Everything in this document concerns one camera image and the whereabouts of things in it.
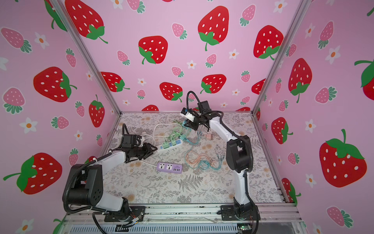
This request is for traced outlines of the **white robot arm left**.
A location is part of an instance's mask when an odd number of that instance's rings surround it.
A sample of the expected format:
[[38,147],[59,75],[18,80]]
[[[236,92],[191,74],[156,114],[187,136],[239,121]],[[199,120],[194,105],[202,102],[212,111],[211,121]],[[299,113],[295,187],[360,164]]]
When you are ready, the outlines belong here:
[[117,147],[89,163],[72,166],[62,196],[66,213],[93,210],[126,220],[131,214],[128,199],[104,192],[103,176],[115,167],[129,163],[131,158],[146,159],[155,151],[157,147],[150,143],[138,147]]

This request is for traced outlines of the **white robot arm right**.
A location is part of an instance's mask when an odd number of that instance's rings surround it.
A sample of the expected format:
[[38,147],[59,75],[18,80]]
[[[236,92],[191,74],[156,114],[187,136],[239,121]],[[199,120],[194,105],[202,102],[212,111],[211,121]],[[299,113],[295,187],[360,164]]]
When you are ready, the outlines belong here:
[[248,188],[248,173],[253,170],[254,157],[251,141],[248,136],[240,136],[223,121],[224,113],[221,111],[201,111],[200,114],[192,109],[181,112],[187,121],[186,127],[197,130],[203,125],[208,130],[213,130],[227,144],[226,161],[229,168],[236,172],[234,213],[239,219],[252,217],[256,221],[260,220],[257,205],[250,197]]

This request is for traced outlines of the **light green charger plug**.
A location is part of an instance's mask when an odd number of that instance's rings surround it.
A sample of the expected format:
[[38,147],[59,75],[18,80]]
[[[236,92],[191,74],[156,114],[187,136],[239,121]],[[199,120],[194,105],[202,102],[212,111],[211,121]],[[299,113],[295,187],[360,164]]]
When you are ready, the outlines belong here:
[[163,149],[168,149],[168,148],[170,148],[170,142],[164,142]]

